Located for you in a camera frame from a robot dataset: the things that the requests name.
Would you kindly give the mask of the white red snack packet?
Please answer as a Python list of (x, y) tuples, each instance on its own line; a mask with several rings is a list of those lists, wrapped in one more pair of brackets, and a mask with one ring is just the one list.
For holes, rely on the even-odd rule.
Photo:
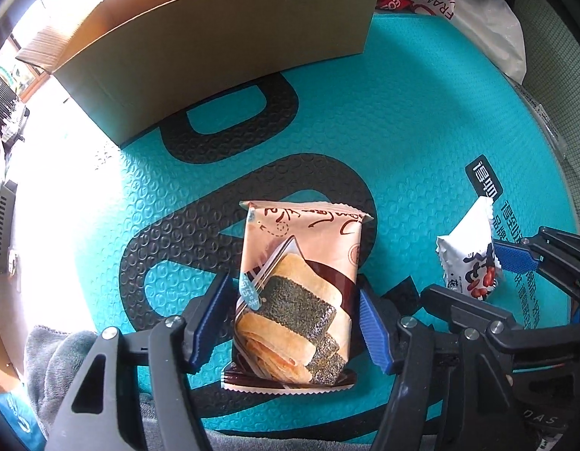
[(436, 239), (445, 287), (486, 300), (502, 268), (492, 240), (493, 201), (479, 197), (456, 227)]

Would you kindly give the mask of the beige seaweed cracker packet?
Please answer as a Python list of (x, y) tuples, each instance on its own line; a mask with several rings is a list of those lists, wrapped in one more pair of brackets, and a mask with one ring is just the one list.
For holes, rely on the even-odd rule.
[(349, 389), (346, 365), (369, 214), (328, 201), (245, 201), (247, 216), (225, 390), (269, 395)]

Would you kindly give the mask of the grey towel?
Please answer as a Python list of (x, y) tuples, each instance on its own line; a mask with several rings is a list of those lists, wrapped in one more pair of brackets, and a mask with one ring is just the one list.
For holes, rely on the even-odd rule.
[(161, 450), (153, 401), (121, 338), (39, 326), (25, 346), (27, 392), (49, 450)]

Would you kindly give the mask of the blue plastic bag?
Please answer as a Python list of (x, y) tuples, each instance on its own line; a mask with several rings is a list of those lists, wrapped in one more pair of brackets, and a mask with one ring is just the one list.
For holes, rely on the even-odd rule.
[(23, 387), (0, 394), (0, 412), (29, 450), (42, 451), (45, 448), (45, 437)]

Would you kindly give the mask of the teal mat with black letters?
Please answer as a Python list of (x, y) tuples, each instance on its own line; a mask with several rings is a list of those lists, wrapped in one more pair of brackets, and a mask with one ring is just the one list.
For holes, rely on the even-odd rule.
[(578, 228), (550, 145), (503, 75), (442, 21), (378, 15), (363, 53), (264, 77), (154, 125), (106, 159), (77, 258), (97, 328), (141, 331), (239, 269), (245, 200), (370, 215), (379, 294), (441, 283), (436, 239), (479, 194), (505, 240)]

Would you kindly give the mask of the grey slotted plastic crate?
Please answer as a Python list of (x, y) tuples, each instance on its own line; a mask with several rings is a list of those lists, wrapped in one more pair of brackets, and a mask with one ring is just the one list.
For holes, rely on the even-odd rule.
[(17, 184), (0, 181), (0, 274), (8, 271)]

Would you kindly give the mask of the white plastic shopping bag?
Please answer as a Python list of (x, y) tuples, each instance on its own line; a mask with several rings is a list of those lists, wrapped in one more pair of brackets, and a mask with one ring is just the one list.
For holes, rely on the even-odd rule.
[(456, 27), (519, 85), (527, 73), (522, 26), (504, 0), (378, 0), (377, 9), (410, 10), (440, 17)]

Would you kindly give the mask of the brown cardboard box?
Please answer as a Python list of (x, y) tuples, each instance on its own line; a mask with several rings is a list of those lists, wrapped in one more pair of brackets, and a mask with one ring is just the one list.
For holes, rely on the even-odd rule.
[(217, 93), (363, 51), (377, 0), (88, 0), (18, 53), (117, 145)]

